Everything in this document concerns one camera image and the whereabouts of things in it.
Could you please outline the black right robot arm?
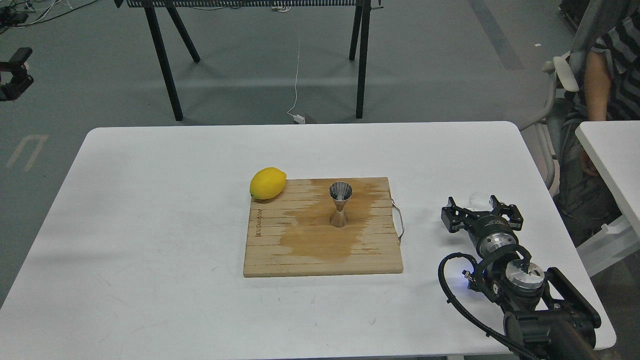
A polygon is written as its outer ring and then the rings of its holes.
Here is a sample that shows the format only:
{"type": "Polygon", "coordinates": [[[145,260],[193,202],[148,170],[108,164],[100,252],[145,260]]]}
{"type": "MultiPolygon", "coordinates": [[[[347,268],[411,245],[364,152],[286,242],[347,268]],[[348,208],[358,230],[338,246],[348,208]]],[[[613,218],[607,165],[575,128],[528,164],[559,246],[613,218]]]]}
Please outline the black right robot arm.
{"type": "Polygon", "coordinates": [[[496,196],[489,210],[473,210],[448,198],[441,219],[450,233],[464,230],[480,257],[456,252],[438,266],[446,301],[467,321],[521,360],[596,360],[595,330],[601,317],[560,269],[542,269],[519,243],[524,219],[514,204],[496,196]],[[484,324],[457,299],[445,276],[449,260],[464,258],[471,270],[462,275],[469,290],[482,293],[503,312],[503,333],[484,324]]]}

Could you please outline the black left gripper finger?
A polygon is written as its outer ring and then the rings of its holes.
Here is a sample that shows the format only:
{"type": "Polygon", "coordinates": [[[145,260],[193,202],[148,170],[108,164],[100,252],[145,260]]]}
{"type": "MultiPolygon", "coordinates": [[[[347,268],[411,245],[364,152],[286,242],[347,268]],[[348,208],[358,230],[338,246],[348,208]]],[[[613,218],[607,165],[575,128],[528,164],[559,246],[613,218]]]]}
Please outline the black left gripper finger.
{"type": "Polygon", "coordinates": [[[18,99],[33,83],[34,78],[28,73],[26,61],[33,53],[30,47],[16,50],[9,61],[0,62],[1,72],[10,73],[11,79],[0,87],[0,101],[18,99]]]}

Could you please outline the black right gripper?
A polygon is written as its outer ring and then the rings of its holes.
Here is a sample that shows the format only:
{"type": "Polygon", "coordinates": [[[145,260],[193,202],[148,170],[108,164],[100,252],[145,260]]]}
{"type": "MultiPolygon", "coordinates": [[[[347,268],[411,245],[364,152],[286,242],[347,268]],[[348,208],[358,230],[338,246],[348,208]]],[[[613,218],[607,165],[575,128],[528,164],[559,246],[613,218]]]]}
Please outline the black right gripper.
{"type": "Polygon", "coordinates": [[[475,215],[470,209],[457,206],[452,196],[441,208],[441,220],[446,230],[453,234],[467,230],[471,243],[481,258],[507,245],[517,245],[518,237],[514,231],[520,231],[524,223],[519,208],[514,204],[501,202],[494,194],[490,196],[492,210],[475,215]]]}

